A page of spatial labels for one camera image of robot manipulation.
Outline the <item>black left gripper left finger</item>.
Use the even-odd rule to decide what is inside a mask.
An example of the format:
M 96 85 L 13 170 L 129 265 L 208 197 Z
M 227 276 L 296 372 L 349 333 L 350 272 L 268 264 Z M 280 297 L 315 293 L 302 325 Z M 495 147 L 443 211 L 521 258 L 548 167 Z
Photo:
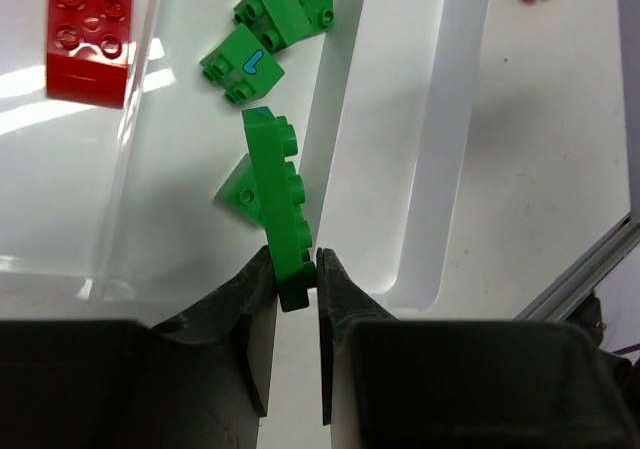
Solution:
M 267 413 L 276 294 L 261 248 L 173 317 L 5 320 L 5 448 L 253 448 Z

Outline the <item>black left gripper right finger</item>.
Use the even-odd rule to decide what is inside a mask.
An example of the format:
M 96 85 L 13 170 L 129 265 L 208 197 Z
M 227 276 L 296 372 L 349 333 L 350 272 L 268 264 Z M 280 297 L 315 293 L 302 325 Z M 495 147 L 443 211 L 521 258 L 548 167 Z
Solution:
M 573 324 L 400 320 L 317 253 L 335 448 L 635 448 L 630 363 Z

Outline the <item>green lego brick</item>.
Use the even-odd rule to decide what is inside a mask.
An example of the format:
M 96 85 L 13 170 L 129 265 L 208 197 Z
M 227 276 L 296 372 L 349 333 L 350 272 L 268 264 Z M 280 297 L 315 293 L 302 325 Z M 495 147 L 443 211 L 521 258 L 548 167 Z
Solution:
M 261 206 L 248 153 L 241 158 L 218 189 L 214 200 L 249 224 L 263 226 Z
M 298 0 L 240 0 L 233 17 L 236 24 L 244 23 L 270 54 L 311 36 L 311 24 Z
M 283 78 L 285 71 L 244 23 L 200 62 L 203 76 L 224 89 L 232 106 L 265 97 Z

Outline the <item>red wedge lego brick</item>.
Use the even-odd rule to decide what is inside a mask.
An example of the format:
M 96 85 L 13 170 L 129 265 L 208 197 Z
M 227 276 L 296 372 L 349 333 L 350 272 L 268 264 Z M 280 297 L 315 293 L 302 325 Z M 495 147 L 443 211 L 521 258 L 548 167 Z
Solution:
M 132 15 L 133 0 L 48 0 L 47 96 L 122 108 Z

